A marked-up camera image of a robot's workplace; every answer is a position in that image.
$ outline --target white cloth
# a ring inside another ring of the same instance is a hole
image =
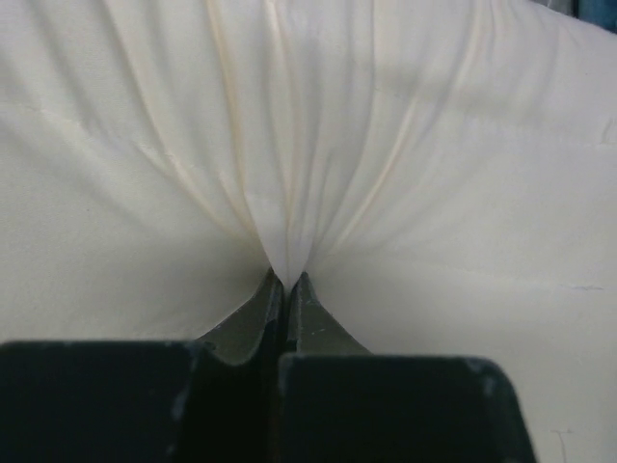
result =
[[[542,462],[614,463],[616,85],[523,0],[3,0],[0,339],[191,338],[307,269],[374,351],[500,363]]]

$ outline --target white garment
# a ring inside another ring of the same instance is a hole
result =
[[[617,38],[505,0],[0,3],[0,339],[192,338],[272,264],[617,461]]]

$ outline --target white fabric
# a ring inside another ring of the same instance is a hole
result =
[[[505,0],[0,3],[0,340],[195,337],[272,264],[617,461],[617,39]]]

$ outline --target cream fabric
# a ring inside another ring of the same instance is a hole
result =
[[[0,339],[191,338],[272,265],[617,461],[617,39],[505,0],[0,3]]]

